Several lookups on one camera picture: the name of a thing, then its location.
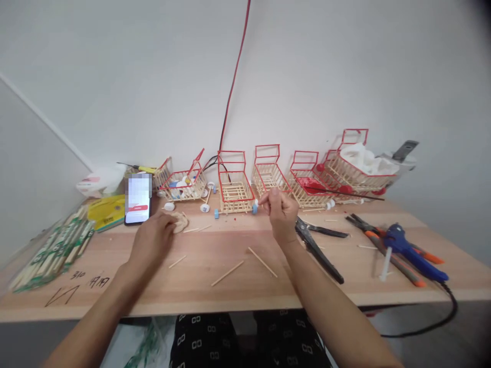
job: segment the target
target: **wooden table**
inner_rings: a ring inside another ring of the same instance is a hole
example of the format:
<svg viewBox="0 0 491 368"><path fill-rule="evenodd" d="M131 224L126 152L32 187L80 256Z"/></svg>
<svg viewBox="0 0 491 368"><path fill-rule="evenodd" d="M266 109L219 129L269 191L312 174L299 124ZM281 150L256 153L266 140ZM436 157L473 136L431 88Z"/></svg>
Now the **wooden table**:
<svg viewBox="0 0 491 368"><path fill-rule="evenodd" d="M190 219L188 229L211 227L201 232L178 234L163 266L157 272L131 316L298 308L300 302L291 282L286 259L274 241L268 217L230 214L214 219L218 194L210 198L211 212L199 210L201 201L178 203ZM443 290L428 282L426 288L414 287L391 265L387 281L378 279L383 256L371 246L357 228L344 219L355 212L374 225L399 222L407 238L427 251L443 258L438 266L450 276L448 285L460 301L491 300L491 270L475 260L443 236L429 229L411 214L390 202L364 205L341 205L326 212L302 212L305 221L339 231L351 237L339 239L313 233L326 256L343 275L340 288L359 306L449 301ZM325 219L337 222L325 222ZM95 234L85 254L69 273L39 289L19 294L7 293L0 301L0 321L78 319L94 304L111 282L118 267L129 257L136 226L117 226ZM278 275L270 272L248 251L251 247ZM169 265L186 258L169 269ZM216 286L210 285L240 261L244 264ZM10 266L0 274L4 284L12 276Z"/></svg>

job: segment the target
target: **power cord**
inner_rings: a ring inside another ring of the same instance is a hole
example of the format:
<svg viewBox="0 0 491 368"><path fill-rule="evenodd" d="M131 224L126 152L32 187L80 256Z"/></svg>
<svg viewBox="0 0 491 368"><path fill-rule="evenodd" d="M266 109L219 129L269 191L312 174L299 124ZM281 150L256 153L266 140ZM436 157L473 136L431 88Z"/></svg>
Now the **power cord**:
<svg viewBox="0 0 491 368"><path fill-rule="evenodd" d="M432 330L435 330L439 327L442 327L443 325L446 325L451 320L453 320L455 318L455 316L457 315L457 311L459 310L457 300L455 299L454 294L452 293L452 291L450 290L450 288L448 287L448 285L445 282L441 282L440 285L442 286L442 288L445 289L445 291L450 296L450 299L452 301L452 310L450 311L450 313L448 314L447 317L442 319L440 322L437 322L433 325L429 325L428 327L422 328L420 330L416 330L416 331L412 331L412 332L406 332L406 333L399 334L399 335L381 335L381 337L402 338L402 337L421 335L423 333L427 333L429 331L432 331Z"/></svg>
<svg viewBox="0 0 491 368"><path fill-rule="evenodd" d="M237 57L237 63L235 64L234 78L232 79L232 86L230 87L229 98L227 100L227 107L225 109L224 124L223 124L223 126L221 128L220 146L218 148L219 151L221 151L221 147L222 147L222 144L224 142L224 133L225 133L225 126L227 125L227 116L229 114L230 98L232 97L232 91L234 90L235 77L237 76L237 69L239 68L240 55L242 54L242 47L244 46L244 39L246 38L246 30L247 30L247 23L248 23L248 20L249 20L249 9L250 9L250 7L251 7L251 0L248 0L247 1L247 11L245 13L244 32L242 34L242 42L240 43L239 56ZM208 160L208 162L206 163L205 168L203 169L203 171L206 171L210 167L212 167L213 165L216 165L218 163L217 160L218 160L218 155L213 156L212 158L210 158Z"/></svg>

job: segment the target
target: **red cable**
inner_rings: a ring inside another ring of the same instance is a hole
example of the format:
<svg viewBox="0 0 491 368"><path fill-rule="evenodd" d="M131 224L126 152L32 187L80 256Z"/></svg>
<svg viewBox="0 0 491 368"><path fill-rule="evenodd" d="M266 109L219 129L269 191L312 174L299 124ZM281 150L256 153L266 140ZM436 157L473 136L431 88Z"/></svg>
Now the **red cable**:
<svg viewBox="0 0 491 368"><path fill-rule="evenodd" d="M247 21L249 19L249 8L250 7L251 7L251 0L248 0L247 1L247 13L245 14L244 34L242 35L242 42L240 43L239 57L237 58L237 64L235 65L234 79L232 80L232 87L230 88L229 99L227 101L227 109L225 110L224 127L223 127L223 129L221 131L220 149L219 149L219 151L221 151L221 145L222 145L222 143L224 141L225 125L227 124L227 115L229 113L230 98L232 97L232 91L234 90L235 76L237 75L237 69L239 67L240 55L242 54L242 46L244 46L244 39L246 37Z"/></svg>

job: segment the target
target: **human arm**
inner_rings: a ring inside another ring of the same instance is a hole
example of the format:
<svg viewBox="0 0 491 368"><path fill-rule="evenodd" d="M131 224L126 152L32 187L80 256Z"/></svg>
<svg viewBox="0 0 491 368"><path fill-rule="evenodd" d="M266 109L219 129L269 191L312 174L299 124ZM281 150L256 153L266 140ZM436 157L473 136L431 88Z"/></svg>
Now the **human arm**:
<svg viewBox="0 0 491 368"><path fill-rule="evenodd" d="M44 368L100 366L121 317L133 307L168 253L175 218L158 212L137 231L128 262L97 302L51 353Z"/></svg>
<svg viewBox="0 0 491 368"><path fill-rule="evenodd" d="M370 321L300 245L296 201L273 188L259 204L270 216L300 301L338 366L402 367Z"/></svg>

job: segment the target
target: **white wall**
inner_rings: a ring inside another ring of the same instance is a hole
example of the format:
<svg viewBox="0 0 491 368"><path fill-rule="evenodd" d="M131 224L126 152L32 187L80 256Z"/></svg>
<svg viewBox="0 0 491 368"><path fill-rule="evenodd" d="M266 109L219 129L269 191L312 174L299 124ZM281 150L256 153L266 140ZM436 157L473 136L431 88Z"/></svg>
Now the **white wall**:
<svg viewBox="0 0 491 368"><path fill-rule="evenodd" d="M0 81L0 268L83 197L87 168Z"/></svg>
<svg viewBox="0 0 491 368"><path fill-rule="evenodd" d="M171 154L182 170L216 153L246 4L2 2L0 71L92 163ZM491 264L479 20L458 0L253 0L224 148L246 150L250 171L256 144L281 143L286 169L347 127L370 128L377 153L421 141L389 197Z"/></svg>

